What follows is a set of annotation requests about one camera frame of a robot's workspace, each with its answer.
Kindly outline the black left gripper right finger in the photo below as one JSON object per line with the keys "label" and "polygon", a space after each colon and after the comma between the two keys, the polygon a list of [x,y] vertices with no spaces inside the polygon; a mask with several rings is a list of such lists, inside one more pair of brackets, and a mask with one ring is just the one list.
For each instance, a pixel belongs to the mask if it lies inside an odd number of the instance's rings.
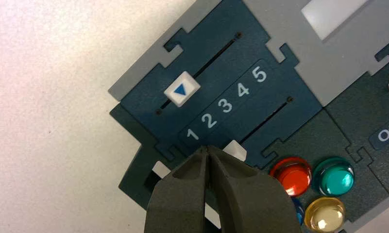
{"label": "black left gripper right finger", "polygon": [[210,187],[223,233],[300,233],[291,197],[272,176],[208,146]]}

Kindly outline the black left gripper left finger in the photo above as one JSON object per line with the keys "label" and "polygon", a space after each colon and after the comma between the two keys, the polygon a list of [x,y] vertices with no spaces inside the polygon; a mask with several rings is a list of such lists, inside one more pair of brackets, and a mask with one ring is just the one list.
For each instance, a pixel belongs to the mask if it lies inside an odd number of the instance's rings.
{"label": "black left gripper left finger", "polygon": [[202,233],[205,190],[209,182],[209,154],[200,147],[160,180],[150,198],[146,233]]}

